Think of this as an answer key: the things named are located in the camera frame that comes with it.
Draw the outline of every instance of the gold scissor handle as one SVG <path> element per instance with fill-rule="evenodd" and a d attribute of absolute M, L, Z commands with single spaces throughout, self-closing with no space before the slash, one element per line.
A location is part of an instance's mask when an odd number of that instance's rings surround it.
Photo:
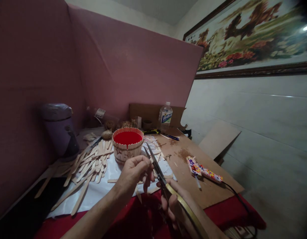
<path fill-rule="evenodd" d="M 199 219 L 197 216 L 193 213 L 189 205 L 186 203 L 186 201 L 170 186 L 170 184 L 166 184 L 166 189 L 171 194 L 176 194 L 178 196 L 178 201 L 181 204 L 182 208 L 185 210 L 187 216 L 189 217 L 190 221 L 192 222 L 193 226 L 197 230 L 198 234 L 203 239 L 209 239 L 206 231 L 204 230 L 203 226 L 201 225 Z"/>

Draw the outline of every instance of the pink wall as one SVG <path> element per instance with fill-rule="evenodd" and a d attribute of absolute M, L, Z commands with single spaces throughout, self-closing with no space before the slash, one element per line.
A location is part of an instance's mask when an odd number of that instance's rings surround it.
<path fill-rule="evenodd" d="M 63 0 L 0 1 L 0 215 L 56 156 L 37 106 L 63 102 L 76 129 L 85 113 Z"/>
<path fill-rule="evenodd" d="M 202 48 L 69 5 L 87 104 L 121 119 L 129 103 L 185 107 Z"/>

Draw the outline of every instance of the red tablecloth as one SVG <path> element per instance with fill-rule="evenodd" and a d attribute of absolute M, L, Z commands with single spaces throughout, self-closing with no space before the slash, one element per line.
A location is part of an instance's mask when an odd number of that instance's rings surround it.
<path fill-rule="evenodd" d="M 137 197 L 131 198 L 125 208 L 118 214 L 104 238 L 172 238 L 173 229 L 169 230 L 164 222 L 160 205 L 161 190 L 151 194 L 141 194 L 142 204 Z M 257 211 L 240 195 L 247 205 L 250 215 L 237 197 L 231 197 L 223 202 L 206 208 L 208 217 L 221 229 L 232 226 L 255 226 L 265 229 L 266 223 Z M 60 238 L 67 232 L 85 212 L 77 213 L 75 217 L 63 215 L 57 219 L 48 218 L 43 223 L 35 238 Z"/>

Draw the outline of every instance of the floral glue gun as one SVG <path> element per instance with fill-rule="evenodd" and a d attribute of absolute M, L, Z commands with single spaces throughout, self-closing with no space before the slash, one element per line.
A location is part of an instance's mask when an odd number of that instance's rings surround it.
<path fill-rule="evenodd" d="M 186 158 L 192 176 L 197 175 L 198 178 L 201 178 L 202 176 L 204 176 L 218 184 L 222 183 L 223 177 L 216 175 L 213 172 L 211 172 L 209 169 L 206 169 L 202 165 L 199 165 L 194 160 L 194 158 L 195 157 L 191 158 L 190 156 Z"/>

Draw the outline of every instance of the framed painting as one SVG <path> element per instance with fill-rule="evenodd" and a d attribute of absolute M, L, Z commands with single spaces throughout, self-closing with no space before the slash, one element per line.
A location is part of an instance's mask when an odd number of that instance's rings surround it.
<path fill-rule="evenodd" d="M 226 0 L 183 40 L 203 47 L 196 79 L 307 74 L 299 0 Z"/>

